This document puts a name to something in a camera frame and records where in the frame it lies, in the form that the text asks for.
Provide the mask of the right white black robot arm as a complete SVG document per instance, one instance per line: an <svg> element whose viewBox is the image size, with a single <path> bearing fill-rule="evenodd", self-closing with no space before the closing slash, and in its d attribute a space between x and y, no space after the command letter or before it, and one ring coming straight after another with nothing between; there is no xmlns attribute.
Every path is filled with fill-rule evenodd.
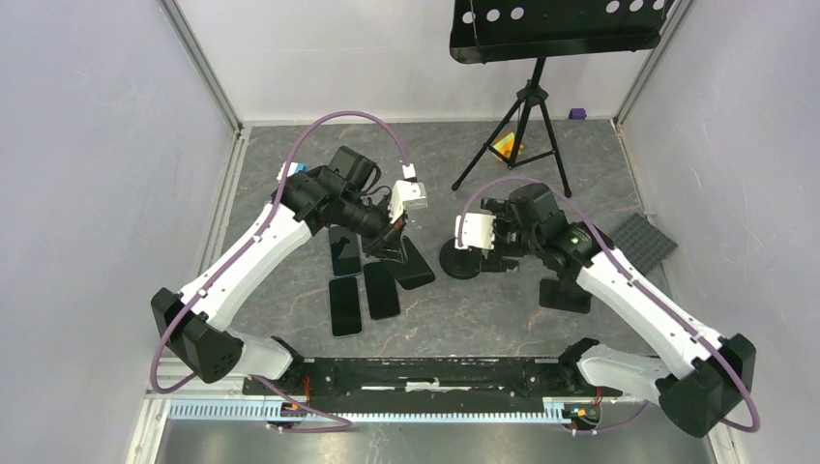
<svg viewBox="0 0 820 464"><path fill-rule="evenodd" d="M722 335L663 295L576 203L549 185L522 178L506 200L485 198L482 212L463 207L455 247L482 257L536 256L571 298L595 297L655 351L652 358L613 350L595 340L576 343L558 369L561 387L583 394L593 386L630 394L661 408L688 435L717 424L745 433L761 427L751 397L756 348L745 336Z"/></svg>

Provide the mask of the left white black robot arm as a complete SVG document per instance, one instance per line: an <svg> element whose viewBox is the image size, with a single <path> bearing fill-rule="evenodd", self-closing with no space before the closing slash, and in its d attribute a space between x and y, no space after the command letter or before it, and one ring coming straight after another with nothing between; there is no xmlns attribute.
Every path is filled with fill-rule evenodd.
<svg viewBox="0 0 820 464"><path fill-rule="evenodd" d="M377 175L373 160L346 146L327 165L282 168L271 201L223 256L182 289L157 291L150 307L161 346L190 369L191 379L212 384L231 372L257 374L285 394L303 384L304 369L283 342L228 328L255 288L325 227L360 236L368 256L404 260L407 211L425 205L425 190L407 164L388 197L373 204L366 183Z"/></svg>

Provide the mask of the black round-base phone stand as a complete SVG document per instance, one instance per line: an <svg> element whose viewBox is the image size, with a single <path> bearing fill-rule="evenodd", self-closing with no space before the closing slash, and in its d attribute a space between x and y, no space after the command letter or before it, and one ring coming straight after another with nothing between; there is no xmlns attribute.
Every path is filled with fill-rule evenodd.
<svg viewBox="0 0 820 464"><path fill-rule="evenodd" d="M455 279L472 279L482 272L483 252L457 248L455 239L449 239L441 246L438 259L444 273Z"/></svg>

